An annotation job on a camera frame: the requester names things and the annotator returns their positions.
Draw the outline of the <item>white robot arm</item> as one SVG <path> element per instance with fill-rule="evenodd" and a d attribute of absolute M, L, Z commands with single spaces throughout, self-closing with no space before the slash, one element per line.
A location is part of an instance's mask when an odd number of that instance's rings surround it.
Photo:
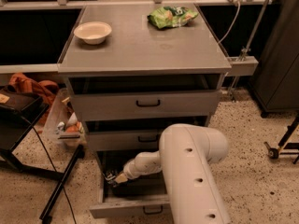
<path fill-rule="evenodd" d="M 174 124 L 162 132 L 157 151 L 137 154 L 124 164 L 115 182 L 161 172 L 175 224 L 229 224 L 209 168 L 225 159 L 228 149 L 225 135 L 214 128 Z"/>

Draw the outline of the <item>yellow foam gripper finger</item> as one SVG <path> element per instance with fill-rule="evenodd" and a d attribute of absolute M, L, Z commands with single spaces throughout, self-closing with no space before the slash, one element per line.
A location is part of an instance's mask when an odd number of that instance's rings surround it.
<path fill-rule="evenodd" d="M 124 183 L 127 182 L 128 178 L 126 177 L 126 175 L 124 173 L 120 173 L 116 176 L 115 178 L 115 182 L 120 184 L 120 183 Z"/>

